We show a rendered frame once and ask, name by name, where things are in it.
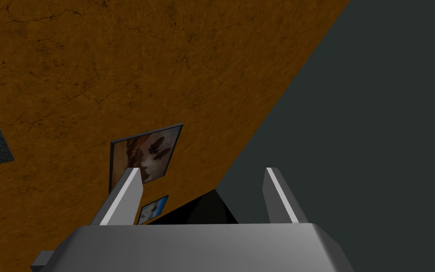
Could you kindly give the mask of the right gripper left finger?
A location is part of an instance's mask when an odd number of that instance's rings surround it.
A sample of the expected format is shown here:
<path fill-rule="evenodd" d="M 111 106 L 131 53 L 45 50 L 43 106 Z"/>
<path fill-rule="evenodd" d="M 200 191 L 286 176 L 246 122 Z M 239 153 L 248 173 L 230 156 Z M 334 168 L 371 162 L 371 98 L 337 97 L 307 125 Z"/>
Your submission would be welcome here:
<path fill-rule="evenodd" d="M 126 169 L 93 218 L 91 225 L 133 225 L 142 194 L 140 169 Z"/>

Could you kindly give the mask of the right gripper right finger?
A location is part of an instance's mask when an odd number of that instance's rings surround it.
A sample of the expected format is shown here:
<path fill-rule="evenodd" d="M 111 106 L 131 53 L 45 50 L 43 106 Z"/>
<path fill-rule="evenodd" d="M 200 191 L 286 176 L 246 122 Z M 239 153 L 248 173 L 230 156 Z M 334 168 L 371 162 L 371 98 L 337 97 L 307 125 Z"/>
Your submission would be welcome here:
<path fill-rule="evenodd" d="M 278 168 L 265 169 L 262 193 L 272 224 L 307 224 L 309 222 Z"/>

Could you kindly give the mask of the small blue wall picture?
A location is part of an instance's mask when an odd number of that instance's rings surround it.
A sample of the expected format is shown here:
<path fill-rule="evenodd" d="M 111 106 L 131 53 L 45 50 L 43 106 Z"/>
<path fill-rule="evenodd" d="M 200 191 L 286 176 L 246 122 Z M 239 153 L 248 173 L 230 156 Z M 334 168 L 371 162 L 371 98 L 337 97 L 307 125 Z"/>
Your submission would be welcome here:
<path fill-rule="evenodd" d="M 141 212 L 137 224 L 138 225 L 144 224 L 145 222 L 161 215 L 162 210 L 164 209 L 164 206 L 168 200 L 168 197 L 169 195 L 166 195 L 150 204 L 143 206 L 141 208 Z"/>

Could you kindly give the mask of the brown framed wall picture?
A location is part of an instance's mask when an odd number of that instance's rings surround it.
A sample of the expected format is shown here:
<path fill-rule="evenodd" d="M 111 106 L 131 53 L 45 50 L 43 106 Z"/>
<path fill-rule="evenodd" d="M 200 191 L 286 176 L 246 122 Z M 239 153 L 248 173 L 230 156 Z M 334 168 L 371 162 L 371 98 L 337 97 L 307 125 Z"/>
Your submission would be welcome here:
<path fill-rule="evenodd" d="M 183 123 L 110 142 L 109 187 L 114 189 L 128 168 L 139 168 L 142 183 L 165 176 Z"/>

